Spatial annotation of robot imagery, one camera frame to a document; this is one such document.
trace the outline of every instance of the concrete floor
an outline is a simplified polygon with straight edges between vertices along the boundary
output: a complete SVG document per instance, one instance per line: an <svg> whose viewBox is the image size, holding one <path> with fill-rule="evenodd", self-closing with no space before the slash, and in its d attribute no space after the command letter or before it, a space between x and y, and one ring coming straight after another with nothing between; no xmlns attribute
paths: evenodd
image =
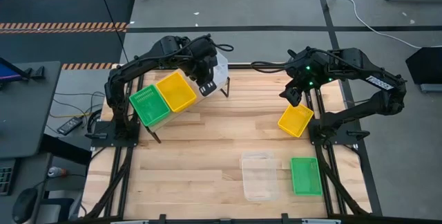
<svg viewBox="0 0 442 224"><path fill-rule="evenodd" d="M348 1L327 0L335 26L360 26ZM374 26L442 25L442 4L391 3L384 0L355 0L359 15ZM325 26L319 0L136 0L131 28L198 26ZM124 47L129 59L149 50L164 35L196 37L205 32L128 33ZM214 32L218 43L235 46L225 54L230 62L285 61L287 49L305 46L331 48L327 32L250 31ZM418 46L442 44L442 32L391 32ZM338 32L341 48L357 47L370 60L409 80L405 109L390 117L371 116L361 120L372 134L366 145L378 197L385 216L442 219L442 158L439 142L442 129L442 95L422 94L412 82L405 60L416 50L372 32ZM57 92L103 91L108 71L62 71ZM374 89L351 82L355 100L369 97ZM88 96L57 96L62 102L87 109ZM77 110L53 104L53 115L77 114ZM58 127L66 119L50 118Z"/></svg>

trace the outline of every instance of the green plastic bin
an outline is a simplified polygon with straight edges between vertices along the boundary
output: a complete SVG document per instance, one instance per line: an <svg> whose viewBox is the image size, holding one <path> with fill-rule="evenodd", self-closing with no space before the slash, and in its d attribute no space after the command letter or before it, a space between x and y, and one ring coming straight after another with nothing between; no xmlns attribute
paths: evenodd
<svg viewBox="0 0 442 224"><path fill-rule="evenodd" d="M316 158L292 158L291 182L297 196L322 196L318 160Z"/></svg>
<svg viewBox="0 0 442 224"><path fill-rule="evenodd" d="M145 127L158 123L171 112L154 85L134 93L129 97L129 100Z"/></svg>

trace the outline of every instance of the black floor mat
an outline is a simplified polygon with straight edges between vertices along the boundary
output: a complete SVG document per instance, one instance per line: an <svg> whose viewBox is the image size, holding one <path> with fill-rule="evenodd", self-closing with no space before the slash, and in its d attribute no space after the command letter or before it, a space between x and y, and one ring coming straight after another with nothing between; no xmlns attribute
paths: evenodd
<svg viewBox="0 0 442 224"><path fill-rule="evenodd" d="M131 20L135 0L106 0L115 22ZM0 0L0 23L110 22L103 0Z"/></svg>
<svg viewBox="0 0 442 224"><path fill-rule="evenodd" d="M119 32L124 41L124 32ZM116 32L0 35L0 57L12 63L60 61L118 63L122 47Z"/></svg>

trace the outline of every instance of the wooden table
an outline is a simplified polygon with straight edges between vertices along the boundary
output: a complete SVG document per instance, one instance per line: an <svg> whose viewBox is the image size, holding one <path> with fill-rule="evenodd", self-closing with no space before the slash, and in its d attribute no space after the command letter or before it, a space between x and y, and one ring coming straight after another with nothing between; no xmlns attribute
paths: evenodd
<svg viewBox="0 0 442 224"><path fill-rule="evenodd" d="M169 73L150 71L144 85ZM290 158L316 154L307 131L301 138L293 138L278 128L288 105L278 94L290 78L285 73L263 74L250 69L230 70L229 76L230 96L218 92L157 130L162 144L146 130L140 131L125 219L158 219L160 214L166 214L167 219L280 218L281 213L290 218L327 216L322 196L296 196L291 186ZM345 108L338 82L324 85L321 91L326 111ZM102 119L111 117L105 104ZM278 200L245 199L240 168L244 151L271 151L278 159ZM335 154L341 182L361 207L370 211L358 156L340 146L335 146ZM90 164L83 196L88 210L108 187L113 155L114 149L107 148ZM330 182L329 186L336 212L335 191ZM117 201L115 197L113 213Z"/></svg>

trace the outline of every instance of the yellow bin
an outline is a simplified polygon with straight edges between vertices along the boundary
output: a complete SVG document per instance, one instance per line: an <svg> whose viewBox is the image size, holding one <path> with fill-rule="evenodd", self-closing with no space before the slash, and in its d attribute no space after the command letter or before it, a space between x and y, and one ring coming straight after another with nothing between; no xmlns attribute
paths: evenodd
<svg viewBox="0 0 442 224"><path fill-rule="evenodd" d="M156 86L174 113L183 111L196 100L195 92L178 72L165 77Z"/></svg>
<svg viewBox="0 0 442 224"><path fill-rule="evenodd" d="M289 105L279 119L278 126L293 137L299 138L312 116L313 111L301 104L297 107Z"/></svg>

